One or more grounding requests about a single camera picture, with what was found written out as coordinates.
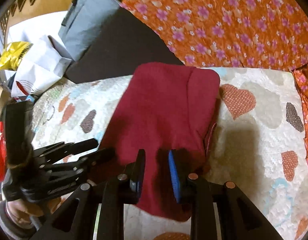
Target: gray fabric pouch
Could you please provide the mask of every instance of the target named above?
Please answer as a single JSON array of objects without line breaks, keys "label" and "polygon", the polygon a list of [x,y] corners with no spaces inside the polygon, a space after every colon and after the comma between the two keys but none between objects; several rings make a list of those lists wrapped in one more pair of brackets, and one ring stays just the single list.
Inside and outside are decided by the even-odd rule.
[{"label": "gray fabric pouch", "polygon": [[119,0],[72,0],[58,34],[75,61],[89,48],[119,4]]}]

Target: floral cloth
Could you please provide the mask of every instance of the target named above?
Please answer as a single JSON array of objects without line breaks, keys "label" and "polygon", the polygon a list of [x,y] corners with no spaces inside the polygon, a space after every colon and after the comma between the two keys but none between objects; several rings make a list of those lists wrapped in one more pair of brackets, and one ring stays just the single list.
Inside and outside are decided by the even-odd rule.
[{"label": "floral cloth", "polygon": [[[123,0],[184,64],[293,71],[308,63],[308,18],[295,0]],[[308,66],[294,71],[308,162]]]}]

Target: yellow packet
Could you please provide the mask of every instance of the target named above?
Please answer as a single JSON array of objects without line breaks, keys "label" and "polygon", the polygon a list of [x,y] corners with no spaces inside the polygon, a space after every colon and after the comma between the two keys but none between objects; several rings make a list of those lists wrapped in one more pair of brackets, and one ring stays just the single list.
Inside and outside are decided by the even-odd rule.
[{"label": "yellow packet", "polygon": [[16,71],[24,55],[32,45],[32,43],[26,41],[9,43],[0,57],[0,69]]}]

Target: maroon garment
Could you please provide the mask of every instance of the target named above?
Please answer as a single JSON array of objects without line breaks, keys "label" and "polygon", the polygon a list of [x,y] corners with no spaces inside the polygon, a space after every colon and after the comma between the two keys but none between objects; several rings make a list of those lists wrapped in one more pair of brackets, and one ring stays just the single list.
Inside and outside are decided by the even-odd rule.
[{"label": "maroon garment", "polygon": [[142,196],[137,207],[165,218],[186,221],[190,210],[177,204],[171,186],[168,152],[186,149],[194,171],[206,163],[206,147],[215,127],[213,113],[219,76],[213,70],[147,63],[140,65],[122,96],[100,147],[115,147],[117,159],[98,166],[94,181],[114,176],[145,149]]}]

